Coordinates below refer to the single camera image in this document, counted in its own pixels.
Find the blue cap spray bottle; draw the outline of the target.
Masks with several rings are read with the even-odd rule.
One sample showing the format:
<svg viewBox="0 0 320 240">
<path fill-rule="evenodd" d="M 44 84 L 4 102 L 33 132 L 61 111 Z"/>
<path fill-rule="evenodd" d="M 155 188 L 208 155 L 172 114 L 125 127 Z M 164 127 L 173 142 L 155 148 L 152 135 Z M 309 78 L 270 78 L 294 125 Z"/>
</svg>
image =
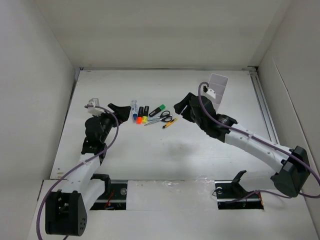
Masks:
<svg viewBox="0 0 320 240">
<path fill-rule="evenodd" d="M 137 102 L 137 100 L 132 100 L 130 105 L 131 105 L 132 120 L 133 120 L 133 122 L 136 122 L 137 117 L 138 117 L 138 102 Z"/>
</svg>

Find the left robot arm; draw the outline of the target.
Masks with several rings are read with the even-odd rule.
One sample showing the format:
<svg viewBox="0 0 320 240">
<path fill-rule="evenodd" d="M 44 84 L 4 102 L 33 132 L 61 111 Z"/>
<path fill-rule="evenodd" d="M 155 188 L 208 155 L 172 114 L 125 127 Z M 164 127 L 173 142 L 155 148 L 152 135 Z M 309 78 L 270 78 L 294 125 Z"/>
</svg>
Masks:
<svg viewBox="0 0 320 240">
<path fill-rule="evenodd" d="M 45 232 L 48 235 L 80 237 L 87 225 L 88 211 L 98 198 L 111 194 L 111 180 L 107 174 L 97 173 L 107 150 L 105 141 L 112 128 L 118 132 L 122 123 L 130 117 L 130 106 L 108 104 L 101 107 L 96 98 L 85 106 L 91 117 L 84 124 L 85 138 L 78 164 L 65 173 L 50 188 L 39 210 L 45 211 Z"/>
</svg>

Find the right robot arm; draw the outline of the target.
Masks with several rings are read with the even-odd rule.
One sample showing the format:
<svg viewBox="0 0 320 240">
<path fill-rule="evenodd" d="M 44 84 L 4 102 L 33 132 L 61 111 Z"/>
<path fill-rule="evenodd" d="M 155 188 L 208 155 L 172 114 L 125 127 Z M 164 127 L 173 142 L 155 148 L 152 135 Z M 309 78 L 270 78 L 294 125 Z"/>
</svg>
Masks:
<svg viewBox="0 0 320 240">
<path fill-rule="evenodd" d="M 190 92 L 173 108 L 176 114 L 197 124 L 209 137 L 235 146 L 267 164 L 275 171 L 270 178 L 275 188 L 287 197 L 298 196 L 310 175 L 309 159 L 304 148 L 296 146 L 292 149 L 259 137 L 234 118 L 217 113 L 205 96 Z"/>
</svg>

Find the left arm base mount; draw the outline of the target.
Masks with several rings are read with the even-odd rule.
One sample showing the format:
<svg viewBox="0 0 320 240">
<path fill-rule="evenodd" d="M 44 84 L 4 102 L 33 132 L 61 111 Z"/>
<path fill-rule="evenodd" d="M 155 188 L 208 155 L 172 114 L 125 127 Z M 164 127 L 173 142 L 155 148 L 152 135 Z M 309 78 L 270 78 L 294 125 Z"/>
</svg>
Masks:
<svg viewBox="0 0 320 240">
<path fill-rule="evenodd" d="M 127 207 L 127 180 L 111 180 L 107 174 L 95 173 L 92 180 L 104 182 L 104 193 L 98 197 L 91 210 L 122 211 Z"/>
</svg>

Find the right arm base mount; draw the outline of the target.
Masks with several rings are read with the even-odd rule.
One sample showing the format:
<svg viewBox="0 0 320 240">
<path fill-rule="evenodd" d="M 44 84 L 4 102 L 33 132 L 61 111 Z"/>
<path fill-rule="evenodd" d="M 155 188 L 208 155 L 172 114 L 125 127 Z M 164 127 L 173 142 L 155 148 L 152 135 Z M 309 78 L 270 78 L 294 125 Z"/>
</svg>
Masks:
<svg viewBox="0 0 320 240">
<path fill-rule="evenodd" d="M 212 193 L 219 210 L 263 210 L 264 205 L 259 193 L 246 191 L 241 185 L 241 177 L 246 170 L 240 171 L 232 180 L 215 180 Z"/>
</svg>

